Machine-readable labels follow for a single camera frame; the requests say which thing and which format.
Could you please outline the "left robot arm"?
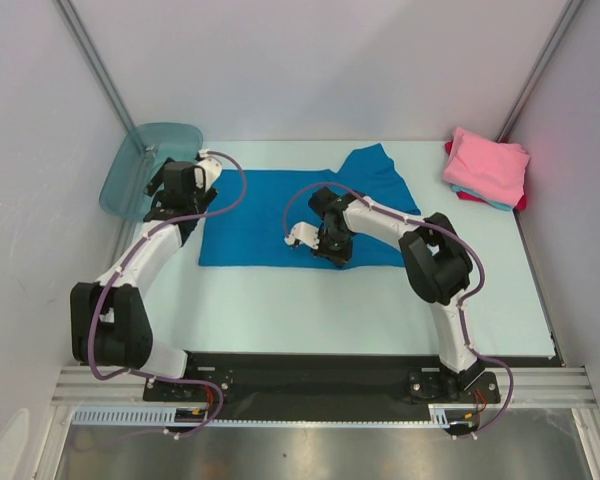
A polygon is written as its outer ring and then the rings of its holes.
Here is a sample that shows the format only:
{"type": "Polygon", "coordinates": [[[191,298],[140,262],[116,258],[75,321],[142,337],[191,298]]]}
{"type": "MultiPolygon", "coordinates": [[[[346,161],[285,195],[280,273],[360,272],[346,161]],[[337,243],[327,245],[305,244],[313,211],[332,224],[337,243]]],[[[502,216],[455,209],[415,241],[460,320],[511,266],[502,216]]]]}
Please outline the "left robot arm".
{"type": "Polygon", "coordinates": [[[143,295],[216,198],[213,183],[221,173],[214,157],[196,162],[169,158],[151,178],[145,188],[151,204],[136,243],[95,281],[79,282],[71,290],[75,360],[166,377],[167,389],[182,400],[199,392],[201,376],[187,366],[188,354],[154,338],[143,295]]]}

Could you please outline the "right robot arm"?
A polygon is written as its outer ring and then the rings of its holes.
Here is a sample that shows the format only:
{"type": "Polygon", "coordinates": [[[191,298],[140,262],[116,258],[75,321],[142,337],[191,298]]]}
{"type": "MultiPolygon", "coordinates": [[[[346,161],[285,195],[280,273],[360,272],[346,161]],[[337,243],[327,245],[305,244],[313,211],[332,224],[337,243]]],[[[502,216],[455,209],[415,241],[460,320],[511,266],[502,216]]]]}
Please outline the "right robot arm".
{"type": "Polygon", "coordinates": [[[285,238],[293,247],[308,246],[313,255],[346,266],[357,234],[378,240],[400,252],[408,282],[430,305],[439,342],[443,393],[464,401],[477,389],[484,366],[470,339],[467,300],[473,294],[471,250],[457,236],[449,219],[436,213],[421,217],[375,202],[349,191],[337,195],[327,187],[316,191],[309,207],[319,217],[316,227],[295,224],[285,238]]]}

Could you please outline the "teal translucent plastic bin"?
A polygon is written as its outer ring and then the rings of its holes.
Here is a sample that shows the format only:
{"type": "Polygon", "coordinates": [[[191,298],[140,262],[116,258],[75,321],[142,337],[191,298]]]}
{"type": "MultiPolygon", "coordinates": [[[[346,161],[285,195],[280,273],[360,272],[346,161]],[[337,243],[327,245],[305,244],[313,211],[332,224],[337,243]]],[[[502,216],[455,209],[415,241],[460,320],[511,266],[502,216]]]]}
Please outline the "teal translucent plastic bin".
{"type": "Polygon", "coordinates": [[[203,134],[184,123],[139,125],[123,140],[99,195],[108,214],[140,222],[149,212],[153,191],[147,185],[168,158],[193,161],[202,147],[203,134]]]}

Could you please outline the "light blue folded t-shirt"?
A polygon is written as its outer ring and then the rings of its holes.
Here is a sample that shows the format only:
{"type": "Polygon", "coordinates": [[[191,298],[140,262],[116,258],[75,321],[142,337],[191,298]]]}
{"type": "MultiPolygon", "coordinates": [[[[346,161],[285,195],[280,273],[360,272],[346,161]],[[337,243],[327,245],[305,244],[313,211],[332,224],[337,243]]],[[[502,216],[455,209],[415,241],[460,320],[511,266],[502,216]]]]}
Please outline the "light blue folded t-shirt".
{"type": "Polygon", "coordinates": [[[512,211],[514,209],[514,207],[511,205],[500,203],[500,202],[489,200],[489,199],[485,199],[485,198],[477,195],[475,192],[470,191],[465,188],[462,188],[458,185],[452,185],[451,189],[460,200],[485,203],[485,204],[490,205],[493,208],[496,208],[496,209],[502,210],[502,211],[512,211]]]}

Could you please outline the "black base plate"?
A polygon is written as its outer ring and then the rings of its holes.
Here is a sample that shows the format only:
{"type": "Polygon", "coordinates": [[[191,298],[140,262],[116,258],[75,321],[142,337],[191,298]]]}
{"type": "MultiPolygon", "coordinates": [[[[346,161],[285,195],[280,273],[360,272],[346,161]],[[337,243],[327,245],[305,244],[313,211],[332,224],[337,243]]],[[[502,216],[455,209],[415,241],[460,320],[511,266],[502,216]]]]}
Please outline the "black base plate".
{"type": "Polygon", "coordinates": [[[140,407],[194,407],[212,396],[220,419],[424,420],[429,407],[470,411],[497,407],[514,388],[513,368],[558,368],[558,356],[498,357],[466,384],[433,355],[197,353],[193,384],[143,378],[140,407]]]}

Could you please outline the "left aluminium frame post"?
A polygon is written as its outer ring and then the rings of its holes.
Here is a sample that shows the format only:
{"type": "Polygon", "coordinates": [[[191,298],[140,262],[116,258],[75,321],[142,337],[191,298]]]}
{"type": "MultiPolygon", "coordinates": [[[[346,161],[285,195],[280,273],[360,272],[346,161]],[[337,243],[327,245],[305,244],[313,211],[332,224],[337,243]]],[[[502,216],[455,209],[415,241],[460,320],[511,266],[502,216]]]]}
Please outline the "left aluminium frame post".
{"type": "Polygon", "coordinates": [[[54,0],[53,4],[62,17],[116,118],[122,128],[129,133],[135,128],[135,122],[75,3],[70,0],[54,0]]]}

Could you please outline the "aluminium frame post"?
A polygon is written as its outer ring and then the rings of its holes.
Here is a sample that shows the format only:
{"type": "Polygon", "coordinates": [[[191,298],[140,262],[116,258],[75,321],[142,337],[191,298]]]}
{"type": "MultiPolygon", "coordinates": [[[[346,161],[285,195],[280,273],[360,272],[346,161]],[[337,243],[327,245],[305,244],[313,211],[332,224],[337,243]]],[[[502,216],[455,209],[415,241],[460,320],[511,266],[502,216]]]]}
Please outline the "aluminium frame post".
{"type": "Polygon", "coordinates": [[[122,128],[129,133],[135,128],[135,122],[75,3],[70,0],[54,0],[53,4],[62,17],[116,118],[122,128]]]}
{"type": "Polygon", "coordinates": [[[587,4],[587,0],[568,0],[565,2],[519,94],[509,109],[501,128],[494,137],[496,142],[508,142],[511,139],[541,80],[547,73],[576,19],[587,4]]]}

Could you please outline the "aluminium front rail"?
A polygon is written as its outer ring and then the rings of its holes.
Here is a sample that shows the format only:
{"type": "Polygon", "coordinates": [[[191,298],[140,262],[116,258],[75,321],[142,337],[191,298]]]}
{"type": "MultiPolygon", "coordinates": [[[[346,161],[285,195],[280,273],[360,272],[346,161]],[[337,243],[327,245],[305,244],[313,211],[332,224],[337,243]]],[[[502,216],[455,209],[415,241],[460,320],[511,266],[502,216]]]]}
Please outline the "aluminium front rail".
{"type": "MultiPolygon", "coordinates": [[[[512,408],[595,409],[597,402],[584,368],[513,368],[512,408]]],[[[95,379],[86,367],[61,370],[53,405],[135,406],[142,402],[144,381],[128,374],[95,379]]]]}

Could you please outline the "right aluminium frame post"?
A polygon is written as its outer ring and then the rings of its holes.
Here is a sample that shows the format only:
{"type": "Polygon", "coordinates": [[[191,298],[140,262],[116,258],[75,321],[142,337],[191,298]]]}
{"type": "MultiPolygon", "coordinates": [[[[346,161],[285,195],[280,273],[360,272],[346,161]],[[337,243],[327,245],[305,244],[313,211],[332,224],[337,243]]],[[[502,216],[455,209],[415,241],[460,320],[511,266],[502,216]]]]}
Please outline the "right aluminium frame post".
{"type": "Polygon", "coordinates": [[[587,4],[587,0],[568,0],[565,2],[519,94],[509,109],[501,128],[494,137],[496,142],[508,142],[511,139],[541,80],[547,73],[576,19],[587,4]]]}

